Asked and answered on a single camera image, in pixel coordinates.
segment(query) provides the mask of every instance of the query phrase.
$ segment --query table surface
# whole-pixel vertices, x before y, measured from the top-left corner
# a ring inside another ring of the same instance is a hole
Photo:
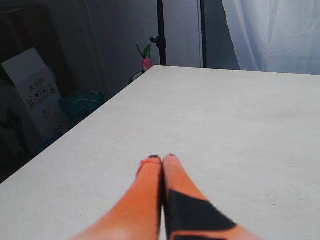
[[[168,153],[260,237],[320,239],[320,76],[161,66],[0,185],[0,239],[74,236]]]

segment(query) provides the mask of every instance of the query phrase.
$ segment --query orange object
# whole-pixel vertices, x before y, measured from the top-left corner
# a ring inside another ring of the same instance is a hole
[[[198,190],[179,159],[163,160],[168,240],[259,240],[219,212]]]
[[[142,161],[123,198],[97,223],[73,240],[158,240],[161,219],[162,161]]]

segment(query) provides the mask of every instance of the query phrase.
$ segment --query cardboard box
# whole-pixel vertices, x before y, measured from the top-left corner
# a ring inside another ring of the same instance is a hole
[[[66,96],[75,84],[47,9],[42,5],[0,8],[0,63],[35,48]]]
[[[31,151],[55,134],[66,133],[69,123],[58,103],[61,95],[55,76],[37,51],[31,48],[1,66],[0,122],[6,120],[7,109],[18,114]]]

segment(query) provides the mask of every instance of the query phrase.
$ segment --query white curtain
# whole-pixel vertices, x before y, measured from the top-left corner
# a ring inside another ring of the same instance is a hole
[[[222,0],[241,70],[320,75],[320,0]]]

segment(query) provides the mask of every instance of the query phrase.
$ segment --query black stand pole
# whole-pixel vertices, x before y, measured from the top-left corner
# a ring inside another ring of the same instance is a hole
[[[163,0],[156,1],[157,12],[158,12],[158,27],[159,27],[159,36],[151,37],[150,41],[156,44],[159,49],[160,54],[160,64],[162,66],[167,65],[167,56],[166,56],[166,48],[167,42],[165,37],[165,20],[164,20],[164,3]]]

